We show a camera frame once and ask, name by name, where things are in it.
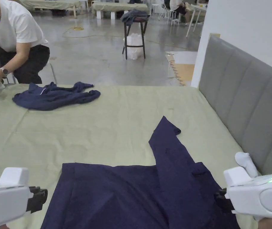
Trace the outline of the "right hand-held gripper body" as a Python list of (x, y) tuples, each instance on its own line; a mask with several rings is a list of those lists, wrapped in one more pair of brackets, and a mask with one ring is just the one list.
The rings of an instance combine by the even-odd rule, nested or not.
[(252, 178), (240, 166), (223, 174), (227, 187), (214, 198), (224, 212), (250, 215), (256, 221), (272, 218), (272, 174)]

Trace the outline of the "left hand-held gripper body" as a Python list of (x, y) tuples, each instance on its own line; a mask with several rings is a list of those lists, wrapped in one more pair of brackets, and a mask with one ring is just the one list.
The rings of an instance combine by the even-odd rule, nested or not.
[(0, 225), (41, 211), (48, 190), (29, 186), (28, 168), (7, 167), (0, 176)]

